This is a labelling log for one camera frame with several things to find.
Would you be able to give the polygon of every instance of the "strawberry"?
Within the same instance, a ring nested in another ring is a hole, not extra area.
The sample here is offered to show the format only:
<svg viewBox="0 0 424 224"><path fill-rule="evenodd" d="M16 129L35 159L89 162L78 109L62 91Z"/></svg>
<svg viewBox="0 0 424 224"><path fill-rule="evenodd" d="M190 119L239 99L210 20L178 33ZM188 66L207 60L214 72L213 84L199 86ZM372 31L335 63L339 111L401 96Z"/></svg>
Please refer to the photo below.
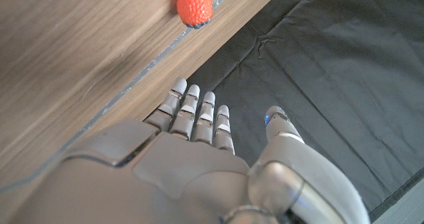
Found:
<svg viewBox="0 0 424 224"><path fill-rule="evenodd" d="M185 25L200 28L212 17L212 0L177 0L177 12Z"/></svg>

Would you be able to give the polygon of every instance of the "plastic strawberry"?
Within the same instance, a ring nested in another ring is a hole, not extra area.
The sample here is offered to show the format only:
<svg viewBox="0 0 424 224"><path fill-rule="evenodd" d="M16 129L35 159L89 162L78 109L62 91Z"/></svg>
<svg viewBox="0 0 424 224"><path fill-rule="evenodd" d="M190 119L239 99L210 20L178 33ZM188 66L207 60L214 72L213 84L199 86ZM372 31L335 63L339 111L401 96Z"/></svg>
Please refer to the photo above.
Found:
<svg viewBox="0 0 424 224"><path fill-rule="evenodd" d="M177 12L185 25L198 29L212 17L212 0L177 0Z"/></svg>

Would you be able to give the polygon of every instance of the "black cloth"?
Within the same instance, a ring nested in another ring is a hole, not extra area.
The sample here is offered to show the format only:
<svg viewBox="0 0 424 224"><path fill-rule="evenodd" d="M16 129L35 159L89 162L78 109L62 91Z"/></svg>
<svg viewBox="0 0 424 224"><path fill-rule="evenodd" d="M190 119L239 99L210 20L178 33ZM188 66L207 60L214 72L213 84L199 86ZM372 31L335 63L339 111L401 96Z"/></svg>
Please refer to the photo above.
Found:
<svg viewBox="0 0 424 224"><path fill-rule="evenodd" d="M229 106L236 155L282 107L371 220L424 173L424 0L271 0L188 79Z"/></svg>

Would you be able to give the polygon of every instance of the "gray robotic arm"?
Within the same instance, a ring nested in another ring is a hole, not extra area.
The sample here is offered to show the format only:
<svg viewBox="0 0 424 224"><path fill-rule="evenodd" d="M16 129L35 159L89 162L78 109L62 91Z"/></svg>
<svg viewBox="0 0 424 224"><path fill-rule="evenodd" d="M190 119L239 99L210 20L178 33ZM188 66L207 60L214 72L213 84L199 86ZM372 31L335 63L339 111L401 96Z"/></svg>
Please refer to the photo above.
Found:
<svg viewBox="0 0 424 224"><path fill-rule="evenodd" d="M179 79L143 122L127 120L66 151L12 223L369 223L347 177L304 144L279 107L249 168L235 156L229 109Z"/></svg>

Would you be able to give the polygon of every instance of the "wooden surface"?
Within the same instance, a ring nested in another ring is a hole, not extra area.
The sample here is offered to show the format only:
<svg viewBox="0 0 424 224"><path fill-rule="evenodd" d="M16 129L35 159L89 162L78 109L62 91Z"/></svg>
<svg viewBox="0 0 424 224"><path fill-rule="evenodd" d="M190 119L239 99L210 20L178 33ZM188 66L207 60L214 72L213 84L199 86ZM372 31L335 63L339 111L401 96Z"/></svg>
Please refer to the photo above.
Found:
<svg viewBox="0 0 424 224"><path fill-rule="evenodd" d="M60 149L186 28L176 0L0 0L0 223ZM269 0L224 0L82 137L143 119Z"/></svg>

